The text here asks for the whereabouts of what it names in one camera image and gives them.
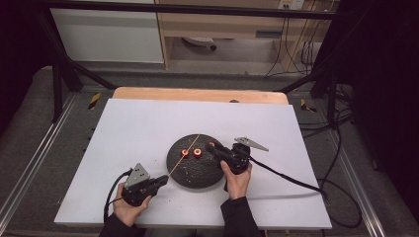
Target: hand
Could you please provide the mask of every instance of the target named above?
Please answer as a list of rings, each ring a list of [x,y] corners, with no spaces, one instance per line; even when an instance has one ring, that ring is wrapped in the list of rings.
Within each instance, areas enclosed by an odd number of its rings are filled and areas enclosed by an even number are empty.
[[[151,196],[148,196],[141,206],[132,206],[122,199],[124,184],[118,184],[117,197],[115,198],[117,200],[114,201],[114,214],[126,226],[132,227],[141,212],[148,208]]]
[[[246,196],[247,187],[249,186],[250,174],[252,172],[252,164],[249,163],[247,170],[240,175],[234,175],[230,167],[225,161],[221,161],[221,169],[227,180],[227,189],[230,199],[238,199]]]

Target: person's left hand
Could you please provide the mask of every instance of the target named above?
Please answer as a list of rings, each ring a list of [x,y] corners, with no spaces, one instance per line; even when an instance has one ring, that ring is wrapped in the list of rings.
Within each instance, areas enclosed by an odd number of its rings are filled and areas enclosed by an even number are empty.
[[[125,183],[118,184],[118,191],[117,196],[115,199],[116,201],[113,202],[114,204],[114,214],[117,218],[122,221],[126,226],[132,227],[135,223],[136,219],[139,215],[148,208],[148,205],[151,200],[151,196],[148,196],[143,202],[141,206],[132,206],[126,201],[124,201],[123,197],[123,189]]]

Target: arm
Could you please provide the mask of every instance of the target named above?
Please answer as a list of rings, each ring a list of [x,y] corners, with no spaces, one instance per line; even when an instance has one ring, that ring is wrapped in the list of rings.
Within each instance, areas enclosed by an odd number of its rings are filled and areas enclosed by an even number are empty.
[[[99,237],[134,237],[138,229],[133,225],[140,214],[148,208],[151,197],[147,197],[141,206],[131,206],[122,199],[124,183],[118,185],[114,205],[114,213],[105,222]]]
[[[229,194],[229,199],[221,206],[225,222],[224,237],[261,236],[246,198],[252,164],[240,175],[234,175],[224,161],[221,161],[221,168],[227,180]]]

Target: black sleeve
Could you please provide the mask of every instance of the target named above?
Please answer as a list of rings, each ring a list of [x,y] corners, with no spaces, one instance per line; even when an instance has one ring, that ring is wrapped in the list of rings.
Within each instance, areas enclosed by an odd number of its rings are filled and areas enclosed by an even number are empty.
[[[112,214],[106,221],[105,226],[102,228],[99,237],[137,237],[139,235],[139,231],[135,225],[128,227],[114,214]]]
[[[262,237],[246,197],[227,200],[221,205],[224,237]]]

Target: white tabletop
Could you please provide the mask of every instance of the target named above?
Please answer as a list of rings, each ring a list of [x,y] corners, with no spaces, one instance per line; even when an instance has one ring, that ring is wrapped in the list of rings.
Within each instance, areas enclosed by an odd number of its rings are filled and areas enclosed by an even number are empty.
[[[106,197],[121,173],[139,162],[151,178],[167,175],[170,147],[183,136],[198,133],[212,136],[226,147],[231,147],[235,137],[247,136],[269,148],[269,152],[252,149],[256,160],[317,186],[292,106],[111,99],[54,222],[103,224]],[[228,198],[223,185],[224,179],[204,190],[190,190],[169,179],[137,224],[221,227],[219,206]],[[247,197],[261,229],[331,228],[321,194],[255,164]]]

